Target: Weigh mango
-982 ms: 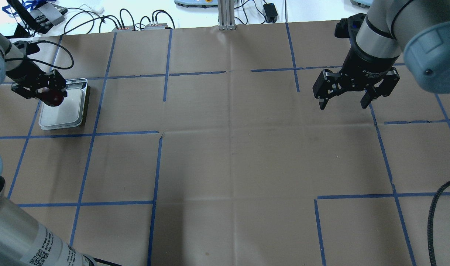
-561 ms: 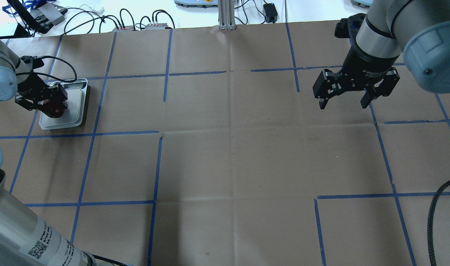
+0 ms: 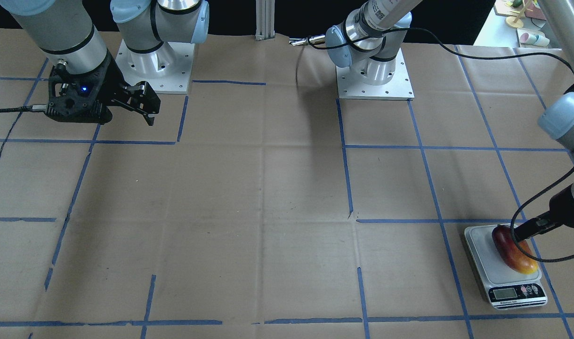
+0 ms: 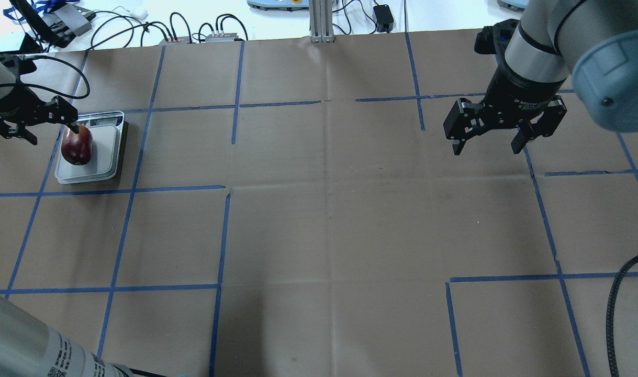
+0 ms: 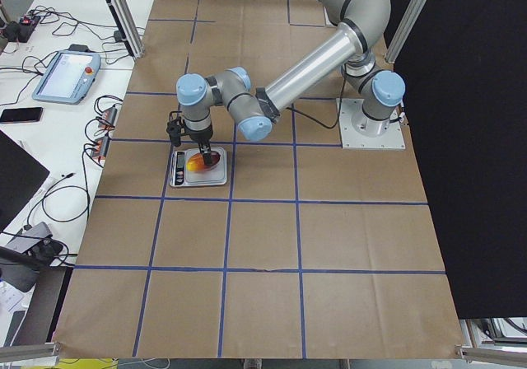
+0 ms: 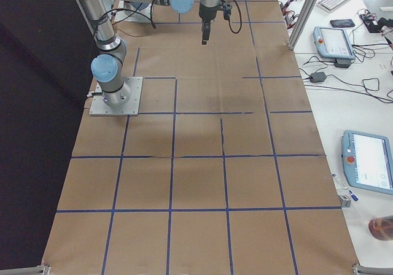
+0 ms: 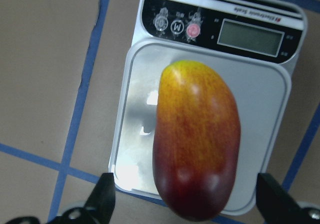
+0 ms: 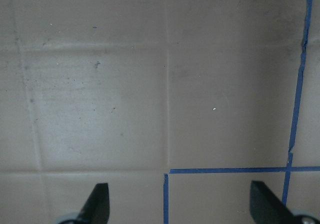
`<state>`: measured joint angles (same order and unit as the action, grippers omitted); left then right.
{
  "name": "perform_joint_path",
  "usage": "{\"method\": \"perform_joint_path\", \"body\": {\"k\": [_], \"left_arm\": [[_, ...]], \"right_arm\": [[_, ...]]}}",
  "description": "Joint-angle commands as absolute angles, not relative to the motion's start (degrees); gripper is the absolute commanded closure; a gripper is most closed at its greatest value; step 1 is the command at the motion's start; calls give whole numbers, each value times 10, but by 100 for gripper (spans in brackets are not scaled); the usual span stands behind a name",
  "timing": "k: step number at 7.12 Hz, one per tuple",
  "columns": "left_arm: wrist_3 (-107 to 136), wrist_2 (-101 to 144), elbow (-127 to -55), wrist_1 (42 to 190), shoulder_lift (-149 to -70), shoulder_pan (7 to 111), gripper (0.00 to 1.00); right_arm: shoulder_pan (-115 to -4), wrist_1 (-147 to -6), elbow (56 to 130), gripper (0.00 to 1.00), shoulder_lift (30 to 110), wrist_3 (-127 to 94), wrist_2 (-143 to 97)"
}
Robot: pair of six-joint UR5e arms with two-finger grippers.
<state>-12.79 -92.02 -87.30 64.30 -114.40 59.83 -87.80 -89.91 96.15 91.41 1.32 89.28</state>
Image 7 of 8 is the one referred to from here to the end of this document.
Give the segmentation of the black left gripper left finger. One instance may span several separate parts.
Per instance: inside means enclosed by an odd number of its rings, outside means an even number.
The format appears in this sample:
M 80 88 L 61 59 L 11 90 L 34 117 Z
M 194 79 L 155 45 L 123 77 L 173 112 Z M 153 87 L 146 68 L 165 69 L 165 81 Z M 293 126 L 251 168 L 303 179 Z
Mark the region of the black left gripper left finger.
M 108 224 L 116 204 L 113 173 L 103 173 L 83 206 L 72 207 L 50 224 Z

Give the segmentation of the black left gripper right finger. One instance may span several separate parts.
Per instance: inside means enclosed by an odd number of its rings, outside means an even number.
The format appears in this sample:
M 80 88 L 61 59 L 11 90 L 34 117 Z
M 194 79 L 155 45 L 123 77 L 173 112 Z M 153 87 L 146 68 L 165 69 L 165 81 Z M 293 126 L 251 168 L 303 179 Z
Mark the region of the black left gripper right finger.
M 256 206 L 267 224 L 318 224 L 320 208 L 299 205 L 269 173 L 258 173 Z

